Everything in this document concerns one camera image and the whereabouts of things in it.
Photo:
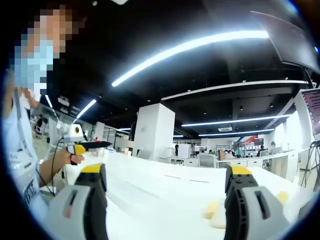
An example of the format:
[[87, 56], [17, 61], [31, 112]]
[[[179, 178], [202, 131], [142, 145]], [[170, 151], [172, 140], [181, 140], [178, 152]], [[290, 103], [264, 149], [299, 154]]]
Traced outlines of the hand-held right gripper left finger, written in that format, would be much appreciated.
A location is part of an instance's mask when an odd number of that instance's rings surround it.
[[107, 240], [107, 178], [103, 163], [87, 165], [73, 185], [50, 202], [48, 233], [54, 240]]

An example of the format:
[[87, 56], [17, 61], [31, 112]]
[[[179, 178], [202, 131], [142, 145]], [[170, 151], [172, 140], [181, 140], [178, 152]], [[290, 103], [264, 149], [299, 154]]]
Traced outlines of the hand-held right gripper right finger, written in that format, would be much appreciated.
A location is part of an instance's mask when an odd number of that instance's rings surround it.
[[283, 204], [246, 167], [226, 167], [225, 194], [225, 240], [275, 240], [290, 225]]

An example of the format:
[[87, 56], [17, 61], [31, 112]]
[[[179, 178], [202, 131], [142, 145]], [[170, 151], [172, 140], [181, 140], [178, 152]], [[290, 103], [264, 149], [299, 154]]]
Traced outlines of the person's left hand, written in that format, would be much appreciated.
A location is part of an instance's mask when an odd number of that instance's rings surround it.
[[68, 151], [61, 151], [62, 162], [64, 165], [78, 165], [85, 159], [83, 155], [71, 154]]

